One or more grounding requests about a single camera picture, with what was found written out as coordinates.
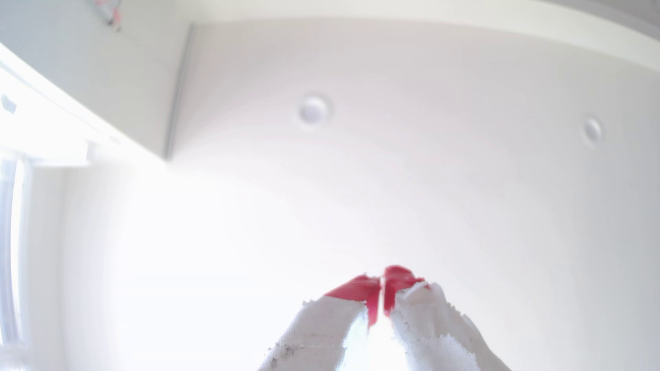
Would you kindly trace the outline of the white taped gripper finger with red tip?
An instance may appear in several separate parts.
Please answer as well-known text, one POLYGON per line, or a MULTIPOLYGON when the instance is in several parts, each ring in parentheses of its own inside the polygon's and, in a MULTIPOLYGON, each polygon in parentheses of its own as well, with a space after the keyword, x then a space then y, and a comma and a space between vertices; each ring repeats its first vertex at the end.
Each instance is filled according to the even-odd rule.
POLYGON ((510 370, 441 286, 402 266, 384 270, 384 315, 410 370, 510 370))
POLYGON ((304 302, 258 370, 368 370, 381 288, 379 277, 362 274, 304 302))

